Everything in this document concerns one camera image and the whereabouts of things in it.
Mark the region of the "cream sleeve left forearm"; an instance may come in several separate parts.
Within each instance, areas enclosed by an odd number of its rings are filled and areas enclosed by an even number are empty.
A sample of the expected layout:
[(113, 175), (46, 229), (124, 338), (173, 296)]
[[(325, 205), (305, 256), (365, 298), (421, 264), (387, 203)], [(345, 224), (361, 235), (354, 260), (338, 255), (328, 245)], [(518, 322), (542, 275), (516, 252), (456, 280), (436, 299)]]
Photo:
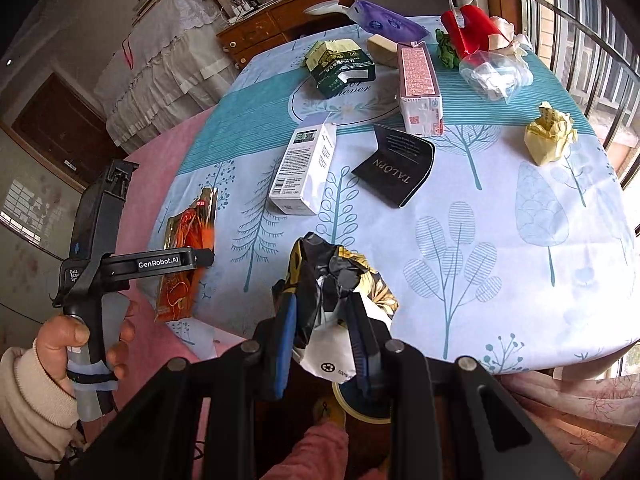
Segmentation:
[(12, 347), (1, 358), (1, 420), (21, 458), (40, 479), (52, 479), (77, 430), (77, 402), (46, 373), (35, 348)]

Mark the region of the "person's left hand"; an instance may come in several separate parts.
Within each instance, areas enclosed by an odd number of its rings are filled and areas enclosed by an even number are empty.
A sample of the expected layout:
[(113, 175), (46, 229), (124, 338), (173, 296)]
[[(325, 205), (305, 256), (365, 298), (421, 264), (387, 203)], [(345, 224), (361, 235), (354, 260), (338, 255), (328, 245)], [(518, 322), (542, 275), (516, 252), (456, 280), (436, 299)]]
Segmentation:
[[(130, 300), (125, 318), (120, 326), (119, 340), (106, 352), (107, 362), (113, 367), (115, 376), (124, 379), (129, 373), (129, 344), (134, 341), (136, 329), (131, 322), (138, 304)], [(81, 322), (70, 316), (57, 315), (40, 327), (35, 340), (38, 360), (48, 376), (66, 393), (73, 396), (73, 387), (66, 375), (67, 349), (83, 347), (90, 332)]]

